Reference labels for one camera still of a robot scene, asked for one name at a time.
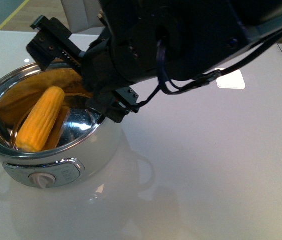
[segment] table surface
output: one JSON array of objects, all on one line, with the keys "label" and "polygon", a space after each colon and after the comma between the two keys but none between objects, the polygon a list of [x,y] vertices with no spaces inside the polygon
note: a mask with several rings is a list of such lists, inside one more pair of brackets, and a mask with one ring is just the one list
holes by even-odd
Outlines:
[{"label": "table surface", "polygon": [[[0,31],[0,78],[32,62],[33,36]],[[71,36],[83,51],[94,38]],[[282,240],[282,52],[241,72],[245,89],[159,93],[126,116],[88,180],[41,190],[0,165],[0,239]],[[146,98],[155,86],[133,89]]]}]

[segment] floor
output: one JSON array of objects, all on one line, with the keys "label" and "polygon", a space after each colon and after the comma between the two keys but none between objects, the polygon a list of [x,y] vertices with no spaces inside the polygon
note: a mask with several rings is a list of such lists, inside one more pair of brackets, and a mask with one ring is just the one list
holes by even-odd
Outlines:
[{"label": "floor", "polygon": [[0,30],[31,32],[29,26],[40,15],[57,18],[68,28],[60,0],[0,0]]}]

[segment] corn cob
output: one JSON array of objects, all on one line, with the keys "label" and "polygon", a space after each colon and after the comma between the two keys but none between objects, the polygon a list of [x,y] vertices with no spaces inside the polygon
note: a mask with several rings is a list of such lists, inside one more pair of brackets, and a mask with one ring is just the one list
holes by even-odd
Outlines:
[{"label": "corn cob", "polygon": [[82,94],[92,97],[82,87],[82,78],[72,69],[54,69],[30,76],[9,89],[0,100],[0,119],[8,125],[15,125],[24,116],[28,106],[34,105],[36,96],[50,86],[62,88],[65,94]]},{"label": "corn cob", "polygon": [[64,100],[64,92],[57,86],[48,88],[17,133],[15,145],[26,152],[39,152],[55,123]]}]

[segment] stainless steel pot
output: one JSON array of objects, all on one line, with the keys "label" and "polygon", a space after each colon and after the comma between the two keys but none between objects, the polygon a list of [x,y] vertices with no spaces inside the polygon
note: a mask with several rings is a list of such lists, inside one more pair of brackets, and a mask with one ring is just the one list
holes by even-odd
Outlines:
[{"label": "stainless steel pot", "polygon": [[[70,107],[55,147],[23,152],[15,147],[22,122],[50,86],[65,92]],[[121,135],[119,124],[86,109],[91,95],[81,78],[60,60],[41,72],[33,63],[0,79],[0,162],[16,181],[31,187],[51,188],[88,177],[99,171],[114,154]]]}]

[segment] yellow corn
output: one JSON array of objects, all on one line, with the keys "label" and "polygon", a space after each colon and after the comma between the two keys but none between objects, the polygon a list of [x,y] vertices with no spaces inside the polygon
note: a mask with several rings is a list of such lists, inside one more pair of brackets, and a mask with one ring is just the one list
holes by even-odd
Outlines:
[{"label": "yellow corn", "polygon": [[64,92],[57,86],[48,88],[21,126],[16,136],[16,147],[26,152],[39,152],[55,123],[64,100]]}]

